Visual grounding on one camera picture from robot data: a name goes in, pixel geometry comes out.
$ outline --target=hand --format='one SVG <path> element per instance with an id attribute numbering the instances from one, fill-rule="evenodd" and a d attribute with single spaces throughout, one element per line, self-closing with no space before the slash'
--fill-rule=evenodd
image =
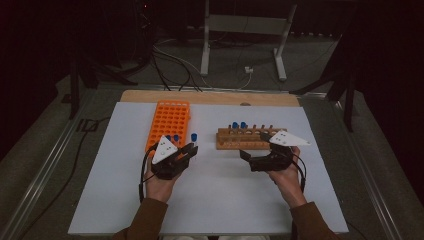
<path id="1" fill-rule="evenodd" d="M 146 181 L 146 197 L 166 203 L 171 197 L 174 184 L 181 174 L 175 176 L 172 180 L 159 179 L 158 177 L 153 176 L 151 165 L 152 159 L 149 158 L 147 160 L 147 171 L 144 174 L 144 180 L 148 179 Z"/>
<path id="2" fill-rule="evenodd" d="M 292 147 L 293 154 L 299 156 L 300 149 Z M 293 156 L 293 161 L 298 162 L 298 158 Z M 306 204 L 306 198 L 300 189 L 298 169 L 291 164 L 287 169 L 281 171 L 269 171 L 269 177 L 277 184 L 284 200 L 290 208 L 298 207 Z"/>

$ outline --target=orange plastic rack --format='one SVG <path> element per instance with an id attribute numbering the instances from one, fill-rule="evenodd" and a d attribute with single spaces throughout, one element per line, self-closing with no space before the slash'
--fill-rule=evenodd
<path id="1" fill-rule="evenodd" d="M 158 101 L 145 151 L 159 142 L 162 135 L 169 135 L 171 142 L 177 147 L 185 146 L 189 120 L 189 102 L 178 100 Z M 178 142 L 174 140 L 175 135 L 178 135 Z"/>

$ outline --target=blue cap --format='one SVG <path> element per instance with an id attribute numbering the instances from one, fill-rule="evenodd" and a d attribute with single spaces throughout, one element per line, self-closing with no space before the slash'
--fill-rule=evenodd
<path id="1" fill-rule="evenodd" d="M 197 134 L 196 133 L 192 133 L 191 134 L 191 141 L 192 142 L 196 142 L 197 141 Z"/>

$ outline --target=person's arm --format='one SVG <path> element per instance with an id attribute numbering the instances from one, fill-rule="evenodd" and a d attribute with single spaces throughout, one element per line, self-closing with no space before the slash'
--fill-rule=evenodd
<path id="1" fill-rule="evenodd" d="M 298 147 L 292 147 L 293 161 L 297 163 L 300 155 Z M 277 184 L 284 200 L 290 207 L 297 232 L 302 240 L 340 239 L 331 231 L 321 216 L 315 203 L 306 201 L 300 188 L 298 169 L 292 164 L 286 170 L 270 171 L 269 177 Z"/>
<path id="2" fill-rule="evenodd" d="M 113 240 L 156 240 L 165 217 L 172 189 L 179 175 L 172 180 L 162 180 L 153 176 L 150 167 L 151 159 L 147 164 L 144 175 L 146 181 L 146 198 L 140 204 L 131 225 L 115 233 Z"/>

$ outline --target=forearm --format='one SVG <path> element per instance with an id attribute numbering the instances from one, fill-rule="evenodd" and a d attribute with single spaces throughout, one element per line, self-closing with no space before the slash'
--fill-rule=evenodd
<path id="1" fill-rule="evenodd" d="M 113 240 L 156 240 L 168 205 L 145 198 L 131 225 L 113 235 Z"/>
<path id="2" fill-rule="evenodd" d="M 293 221 L 302 240 L 340 239 L 331 231 L 314 202 L 290 209 Z"/>

